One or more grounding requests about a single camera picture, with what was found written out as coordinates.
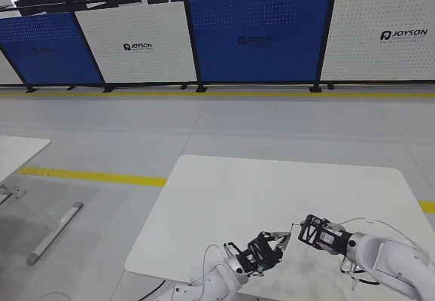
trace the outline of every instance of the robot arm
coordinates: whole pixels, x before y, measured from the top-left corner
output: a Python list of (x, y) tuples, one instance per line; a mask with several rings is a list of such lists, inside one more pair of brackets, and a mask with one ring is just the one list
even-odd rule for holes
[[(243, 251), (232, 242), (226, 243), (226, 258), (208, 266), (204, 275), (192, 277), (189, 285), (174, 285), (154, 301), (230, 301), (250, 276), (262, 276), (282, 261), (290, 237), (290, 232), (261, 232)], [(270, 242), (276, 242), (274, 249)]]
[(348, 260), (378, 283), (418, 301), (435, 300), (435, 270), (430, 257), (407, 239), (348, 233), (341, 225), (309, 215), (298, 239)]

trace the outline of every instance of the white table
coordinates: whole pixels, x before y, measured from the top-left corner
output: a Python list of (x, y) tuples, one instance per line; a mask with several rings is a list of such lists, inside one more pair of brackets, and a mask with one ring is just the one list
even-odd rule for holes
[[(11, 184), (8, 177), (30, 161), (31, 158), (39, 154), (49, 144), (50, 140), (48, 139), (0, 135), (0, 187), (9, 187), (2, 195), (0, 195), (0, 204), (12, 194), (15, 195), (17, 200), (22, 200), (26, 196), (26, 191), (16, 184)], [(22, 204), (24, 204), (50, 229), (49, 235), (27, 258), (27, 263), (33, 265), (60, 231), (62, 231), (63, 227), (74, 216), (75, 212), (82, 207), (82, 203), (76, 202), (64, 215), (64, 218), (59, 221), (54, 221), (50, 216), (48, 216), (44, 210), (38, 206), (38, 202), (22, 202)]]
[[(246, 245), (262, 231), (288, 231), (307, 214), (341, 222), (383, 220), (423, 244), (435, 261), (435, 234), (396, 169), (182, 156), (127, 257), (126, 270), (188, 282), (202, 270), (206, 247)], [(399, 236), (379, 223), (356, 221), (349, 232)], [(341, 256), (297, 240), (284, 261), (239, 291), (276, 300), (405, 300), (340, 274)]]

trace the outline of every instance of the blue pegboard panel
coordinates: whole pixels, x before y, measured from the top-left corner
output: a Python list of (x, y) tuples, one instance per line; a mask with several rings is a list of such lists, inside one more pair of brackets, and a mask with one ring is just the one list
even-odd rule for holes
[(328, 0), (190, 0), (203, 81), (313, 81)]
[(70, 13), (0, 19), (0, 42), (28, 84), (99, 84)]

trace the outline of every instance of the gray floor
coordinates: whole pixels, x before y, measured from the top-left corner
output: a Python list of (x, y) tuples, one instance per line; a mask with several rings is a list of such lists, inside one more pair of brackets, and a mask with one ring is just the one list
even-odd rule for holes
[[(39, 96), (44, 92), (0, 97), (1, 135), (52, 140), (31, 166), (164, 178), (182, 154), (384, 166), (399, 169), (418, 200), (435, 201), (435, 87), (334, 91), (430, 93), (428, 99), (206, 94), (72, 99)], [(38, 301), (58, 291), (74, 301), (135, 301), (160, 283), (123, 268), (159, 188), (15, 177), (55, 217), (76, 201), (85, 206), (33, 267), (25, 258), (46, 229), (12, 199), (0, 207), (0, 300)], [(435, 229), (435, 214), (427, 217)]]

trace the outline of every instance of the black frame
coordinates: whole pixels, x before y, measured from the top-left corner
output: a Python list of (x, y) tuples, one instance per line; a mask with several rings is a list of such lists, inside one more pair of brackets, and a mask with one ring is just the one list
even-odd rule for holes
[[(188, 82), (141, 82), (141, 83), (106, 83), (105, 79), (102, 75), (102, 72), (97, 64), (96, 58), (92, 52), (92, 49), (89, 46), (87, 38), (81, 28), (80, 23), (78, 22), (77, 16), (75, 15), (75, 11), (81, 11), (81, 9), (76, 8), (79, 4), (90, 4), (90, 3), (100, 3), (102, 0), (84, 0), (84, 1), (76, 1), (72, 2), (71, 0), (63, 0), (61, 3), (53, 3), (48, 5), (35, 5), (35, 6), (24, 6), (17, 8), (3, 8), (0, 9), (0, 12), (4, 11), (24, 11), (26, 10), (35, 10), (39, 9), (41, 11), (45, 11), (46, 8), (54, 8), (58, 6), (64, 6), (67, 8), (67, 11), (72, 15), (72, 19), (75, 21), (78, 31), (80, 32), (84, 45), (91, 56), (94, 66), (96, 67), (101, 83), (91, 83), (91, 84), (76, 84), (76, 83), (68, 83), (68, 84), (32, 84), (26, 82), (25, 78), (22, 76), (18, 68), (15, 66), (14, 62), (10, 59), (9, 55), (6, 53), (3, 46), (0, 44), (0, 51), (4, 55), (5, 59), (10, 63), (12, 69), (17, 73), (19, 79), (22, 81), (22, 84), (0, 84), (0, 87), (25, 87), (27, 89), (27, 93), (35, 92), (36, 89), (34, 87), (68, 87), (68, 90), (72, 90), (75, 87), (102, 87), (104, 88), (104, 93), (109, 93), (115, 88), (118, 87), (152, 87), (152, 86), (171, 86), (171, 85), (180, 85), (181, 89), (184, 90), (190, 84), (196, 84), (197, 93), (204, 93), (207, 88), (204, 87), (205, 84), (272, 84), (272, 85), (282, 85), (282, 84), (312, 84), (312, 87), (309, 88), (309, 91), (312, 93), (321, 92), (320, 84), (326, 84), (328, 89), (334, 89), (335, 84), (435, 84), (435, 80), (410, 80), (410, 81), (322, 81), (321, 73), (323, 70), (324, 64), (324, 56), (326, 53), (327, 40), (328, 35), (330, 33), (331, 20), (333, 17), (333, 9), (335, 0), (328, 0), (327, 12), (324, 20), (323, 26), (323, 34), (321, 38), (320, 45), (320, 53), (318, 57), (318, 66), (316, 69), (315, 79), (313, 81), (202, 81), (201, 71), (199, 67), (199, 57), (198, 50), (196, 47), (196, 38), (194, 35), (193, 29), (193, 21), (190, 9), (190, 0), (170, 0), (170, 2), (183, 2), (184, 10), (187, 19), (187, 28), (189, 31), (190, 45), (193, 51), (193, 61), (194, 68), (196, 70), (196, 81), (188, 81)], [(113, 5), (117, 3), (119, 0), (104, 0), (106, 3), (100, 5), (98, 7), (87, 8), (87, 10), (96, 10), (96, 9), (106, 9), (109, 5)]]
[(318, 67), (316, 68), (315, 82), (313, 84), (313, 87), (309, 88), (309, 92), (311, 93), (321, 92), (321, 88), (320, 88), (321, 73), (323, 71), (324, 55), (326, 53), (326, 45), (328, 44), (328, 35), (330, 34), (331, 19), (333, 18), (334, 7), (335, 7), (335, 0), (329, 0), (328, 9), (326, 10), (326, 17), (324, 18), (323, 35), (321, 36), (321, 47), (320, 47), (320, 54), (318, 59)]

